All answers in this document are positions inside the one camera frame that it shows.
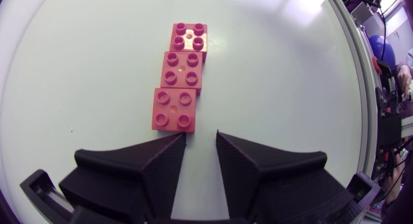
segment white tabletop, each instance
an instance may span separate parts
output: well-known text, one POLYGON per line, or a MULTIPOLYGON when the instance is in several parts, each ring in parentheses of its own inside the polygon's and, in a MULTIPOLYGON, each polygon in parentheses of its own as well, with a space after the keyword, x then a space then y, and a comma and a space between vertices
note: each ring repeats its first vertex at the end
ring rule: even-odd
POLYGON ((2 161, 21 221, 44 222, 19 187, 36 169, 57 186, 80 148, 168 134, 151 130, 152 102, 176 22, 208 25, 208 55, 173 218, 228 218, 217 129, 326 152, 326 169, 346 186, 361 143, 358 77, 332 6, 317 1, 46 0, 15 53, 1 111, 2 161))

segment red lego brick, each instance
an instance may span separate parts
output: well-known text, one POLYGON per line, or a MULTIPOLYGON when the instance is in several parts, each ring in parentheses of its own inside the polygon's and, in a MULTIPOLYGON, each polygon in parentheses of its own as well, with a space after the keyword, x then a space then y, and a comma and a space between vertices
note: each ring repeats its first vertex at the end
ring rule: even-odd
POLYGON ((161 88, 202 89, 202 53, 165 52, 163 57, 161 88))
POLYGON ((207 25, 175 23, 169 51, 202 52, 202 62, 207 58, 207 25))
POLYGON ((152 130, 195 132, 194 89, 155 88, 152 130))

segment person's hand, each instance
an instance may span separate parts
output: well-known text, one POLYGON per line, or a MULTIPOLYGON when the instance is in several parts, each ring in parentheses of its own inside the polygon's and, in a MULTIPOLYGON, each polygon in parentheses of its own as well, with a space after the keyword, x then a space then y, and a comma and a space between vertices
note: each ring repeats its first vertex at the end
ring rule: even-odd
POLYGON ((412 81, 412 75, 410 74, 410 68, 407 65, 402 65, 398 74, 398 82, 400 90, 404 93, 404 98, 408 97, 408 88, 412 81))
MULTIPOLYGON (((396 155, 396 161, 394 163, 395 165, 398 165, 401 163, 399 154, 396 155)), ((395 167, 393 169, 393 175, 385 179, 385 183, 383 186, 386 190, 386 194, 388 194, 386 197, 386 204, 389 204, 390 202, 394 201, 399 196, 400 184, 401 184, 400 174, 403 172, 404 166, 405 164, 402 163, 399 166, 395 167)))

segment metal frame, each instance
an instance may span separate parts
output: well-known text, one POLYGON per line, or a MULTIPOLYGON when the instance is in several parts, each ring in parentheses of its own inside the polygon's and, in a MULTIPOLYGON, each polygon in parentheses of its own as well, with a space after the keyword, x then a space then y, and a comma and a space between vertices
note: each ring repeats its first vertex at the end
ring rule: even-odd
POLYGON ((373 53, 366 34, 359 26, 356 26, 342 0, 328 0, 328 2, 335 11, 348 39, 359 81, 362 131, 357 170, 371 176, 376 156, 378 128, 378 110, 374 90, 381 86, 381 82, 371 62, 373 53))

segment blue object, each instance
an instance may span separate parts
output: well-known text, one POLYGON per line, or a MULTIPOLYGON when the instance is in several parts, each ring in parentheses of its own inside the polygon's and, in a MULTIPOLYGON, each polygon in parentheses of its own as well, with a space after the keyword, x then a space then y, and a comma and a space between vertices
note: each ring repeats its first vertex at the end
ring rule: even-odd
MULTIPOLYGON (((379 35, 373 35, 369 37, 368 42, 370 42, 370 46, 372 47, 374 56, 381 60, 381 55, 383 53, 383 43, 384 37, 379 35)), ((383 62, 385 62, 390 68, 396 65, 396 57, 394 56, 394 51, 392 45, 388 43, 386 40, 385 46, 385 55, 383 56, 383 62)))

